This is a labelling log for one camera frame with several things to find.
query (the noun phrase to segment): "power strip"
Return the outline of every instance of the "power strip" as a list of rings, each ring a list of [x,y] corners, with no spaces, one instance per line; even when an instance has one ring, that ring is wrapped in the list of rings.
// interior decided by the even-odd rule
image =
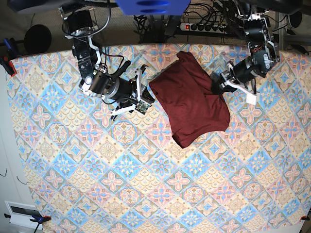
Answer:
[[[180,30],[185,32],[202,32],[202,33],[222,33],[227,34],[225,32],[225,26],[220,25],[211,25],[207,24],[204,26],[204,24],[197,25],[196,23],[181,23],[180,24]]]

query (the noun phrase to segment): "wall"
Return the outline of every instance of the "wall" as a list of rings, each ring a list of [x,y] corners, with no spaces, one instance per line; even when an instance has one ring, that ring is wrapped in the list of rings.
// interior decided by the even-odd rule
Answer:
[[[9,219],[4,218],[3,215],[9,214],[5,200],[34,205],[28,186],[21,184],[16,178],[18,176],[21,181],[26,182],[14,135],[6,88],[5,70],[0,66],[0,174],[5,175],[7,169],[6,177],[0,176],[0,233],[34,232],[33,229],[9,224]]]

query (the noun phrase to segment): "tiled pattern fabric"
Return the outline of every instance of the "tiled pattern fabric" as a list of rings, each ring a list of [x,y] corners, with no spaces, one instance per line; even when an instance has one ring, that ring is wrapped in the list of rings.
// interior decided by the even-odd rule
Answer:
[[[211,75],[246,48],[209,45],[110,47],[148,67],[143,83],[193,53]],[[120,60],[109,60],[113,72]],[[110,120],[113,106],[83,95],[71,51],[13,61],[7,76],[13,127],[45,232],[246,233],[297,224],[311,207],[311,60],[283,52],[259,101],[224,94],[226,132],[206,133],[185,149],[172,140],[156,101],[148,113]]]

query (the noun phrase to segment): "table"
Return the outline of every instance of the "table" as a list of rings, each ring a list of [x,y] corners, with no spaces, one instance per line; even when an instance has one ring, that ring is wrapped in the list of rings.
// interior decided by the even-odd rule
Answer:
[[[142,64],[147,84],[190,51],[212,75],[248,56],[210,45],[110,47]],[[119,60],[109,60],[113,72]],[[260,100],[224,94],[226,132],[206,133],[186,149],[171,138],[156,101],[143,116],[110,120],[113,106],[85,97],[71,51],[19,58],[7,77],[17,146],[45,232],[245,233],[297,224],[311,207],[311,60],[282,52]]]

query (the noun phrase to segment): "dark red shirt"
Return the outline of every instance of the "dark red shirt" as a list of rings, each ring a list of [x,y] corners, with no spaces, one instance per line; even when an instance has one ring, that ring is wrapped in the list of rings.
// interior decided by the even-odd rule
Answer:
[[[225,131],[230,113],[223,96],[212,93],[212,80],[194,56],[181,51],[177,57],[149,86],[169,116],[173,139],[185,148],[204,133]]]

